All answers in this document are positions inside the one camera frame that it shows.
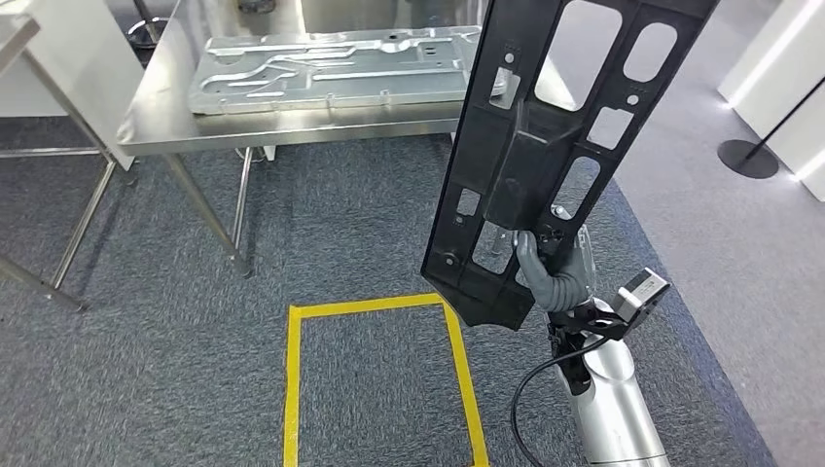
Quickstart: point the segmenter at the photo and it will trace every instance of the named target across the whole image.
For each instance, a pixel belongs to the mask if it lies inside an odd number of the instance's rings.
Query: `robotic hand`
[[[669,284],[645,269],[619,290],[610,306],[592,295],[594,267],[586,227],[553,274],[539,258],[533,233],[517,232],[513,242],[527,285],[547,312],[554,343],[554,359],[530,372],[513,398],[511,426],[521,452],[534,466],[542,465],[521,439],[516,407],[526,384],[558,365],[591,465],[668,467],[622,337],[647,316]]]

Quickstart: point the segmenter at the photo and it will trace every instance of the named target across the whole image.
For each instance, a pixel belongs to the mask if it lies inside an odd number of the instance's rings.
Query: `gray floor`
[[[780,465],[825,457],[825,206],[782,170],[730,172],[716,146],[758,138],[715,88],[773,2],[724,1],[617,180]]]
[[[0,463],[280,465],[287,306],[431,290],[417,271],[448,148],[446,135],[279,148],[252,173],[248,280],[160,162],[140,164],[135,188],[116,179],[66,284],[90,312],[0,282]],[[187,163],[229,219],[237,157]],[[53,267],[99,167],[94,158],[0,161],[0,249]],[[591,225],[602,290],[642,265],[662,268],[615,185]],[[303,329],[302,465],[470,463],[437,309],[318,318]],[[463,330],[493,466],[525,465],[507,404],[518,377],[547,357],[542,329],[533,315],[517,334]],[[773,465],[678,294],[629,344],[674,465]],[[521,413],[549,465],[583,463],[551,377],[528,388]]]

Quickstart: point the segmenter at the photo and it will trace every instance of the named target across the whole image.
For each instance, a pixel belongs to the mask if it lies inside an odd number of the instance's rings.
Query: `robotic arm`
[[[560,206],[560,213],[569,217]],[[536,466],[541,462],[521,439],[516,409],[521,392],[539,372],[557,365],[591,465],[669,467],[659,434],[636,383],[622,337],[640,324],[669,284],[649,269],[639,273],[609,305],[592,295],[592,253],[582,227],[571,254],[554,275],[544,268],[535,235],[514,236],[514,250],[536,303],[548,314],[553,360],[527,374],[511,404],[517,445]]]
[[[571,1],[489,0],[421,274],[469,326],[517,331],[534,304],[547,313],[555,358],[525,377],[511,410],[517,443],[533,465],[541,463],[520,439],[516,402],[535,374],[558,365],[588,462],[661,467],[667,458],[622,338],[647,317],[668,284],[645,269],[610,305],[593,297],[584,224],[718,0],[577,0],[615,10],[622,26],[589,95],[574,111],[535,92]],[[676,40],[656,75],[636,81],[625,65],[642,31],[653,24],[673,28]],[[502,80],[503,92],[496,86]],[[610,111],[631,117],[615,144],[600,143],[592,134]],[[573,162],[582,158],[597,163],[598,172],[570,215],[556,196]],[[479,200],[469,211],[458,209],[465,193]],[[515,254],[501,272],[473,260],[487,223],[515,233]],[[519,273],[526,285],[517,280]]]

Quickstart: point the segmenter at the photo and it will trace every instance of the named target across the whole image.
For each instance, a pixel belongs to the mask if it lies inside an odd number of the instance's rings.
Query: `yellow tape rectangle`
[[[461,338],[461,327],[458,324],[458,318],[455,317],[455,312],[438,294],[421,294],[327,305],[291,305],[289,307],[286,357],[287,381],[284,407],[284,467],[298,467],[299,405],[301,395],[301,320],[422,305],[441,305],[444,310],[449,344],[452,348],[452,358],[455,362],[455,373],[458,377],[458,388],[461,391],[461,402],[464,406],[464,415],[467,418],[470,447],[473,451],[473,467],[489,467],[489,458],[487,457],[487,449],[484,442],[484,430],[482,429],[482,418],[479,415],[476,392],[473,389],[473,380],[470,377],[470,366],[467,362],[464,340]]]

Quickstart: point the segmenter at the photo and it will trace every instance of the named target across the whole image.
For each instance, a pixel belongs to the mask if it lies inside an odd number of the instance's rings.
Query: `black automotive part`
[[[517,330],[534,303],[530,290],[516,282],[519,262],[515,255],[501,273],[473,261],[484,222],[509,231],[532,231],[542,239],[542,261],[553,271],[717,1],[591,0],[619,12],[622,25],[587,99],[576,111],[543,102],[535,94],[545,56],[571,0],[489,1],[421,267],[422,275],[465,323]],[[657,23],[675,30],[675,43],[655,76],[646,82],[633,80],[625,72],[630,52],[640,33]],[[508,87],[503,95],[493,96],[497,75],[507,78]],[[612,148],[591,138],[603,109],[632,115]],[[551,204],[579,158],[597,162],[599,172],[573,217],[560,219],[551,212]],[[472,213],[458,210],[462,191],[479,198]]]

